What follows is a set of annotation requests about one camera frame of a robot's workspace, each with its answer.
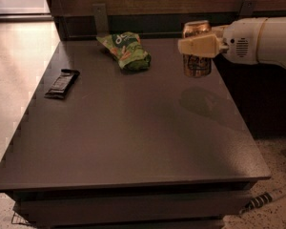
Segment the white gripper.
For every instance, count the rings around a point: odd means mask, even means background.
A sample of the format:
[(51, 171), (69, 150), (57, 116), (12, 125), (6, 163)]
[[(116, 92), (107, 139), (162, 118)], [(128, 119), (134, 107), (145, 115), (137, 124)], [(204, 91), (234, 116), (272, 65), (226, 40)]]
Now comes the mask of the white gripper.
[(228, 47), (222, 55), (236, 64), (257, 63), (258, 39), (266, 17), (245, 18), (230, 25), (212, 27), (212, 32), (201, 33), (178, 40), (178, 50), (182, 54), (214, 58), (222, 52), (222, 42)]

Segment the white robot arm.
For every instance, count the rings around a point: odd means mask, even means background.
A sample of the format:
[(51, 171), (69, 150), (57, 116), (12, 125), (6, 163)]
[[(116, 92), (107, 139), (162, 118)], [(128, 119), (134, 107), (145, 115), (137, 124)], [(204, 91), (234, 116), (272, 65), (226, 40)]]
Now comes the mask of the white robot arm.
[(286, 70), (286, 17), (244, 18), (178, 40), (180, 53), (235, 64), (272, 64)]

